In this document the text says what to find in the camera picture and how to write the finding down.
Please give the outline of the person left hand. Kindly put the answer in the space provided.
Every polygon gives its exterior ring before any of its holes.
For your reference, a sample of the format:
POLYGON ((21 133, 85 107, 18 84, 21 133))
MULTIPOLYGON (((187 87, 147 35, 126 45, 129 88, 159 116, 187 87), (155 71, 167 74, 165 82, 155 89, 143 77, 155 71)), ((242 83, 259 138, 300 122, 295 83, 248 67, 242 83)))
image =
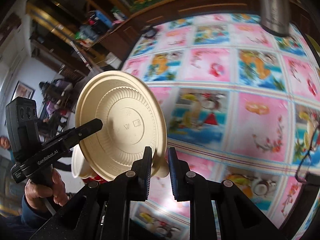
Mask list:
POLYGON ((27 203, 32 209, 46 212, 47 208, 43 202, 43 198, 48 197, 53 197, 54 203, 60 206, 64 206, 68 202, 65 184, 56 169, 53 169, 52 180, 52 187, 34 184, 31 180, 28 180, 25 186, 24 195, 27 203))

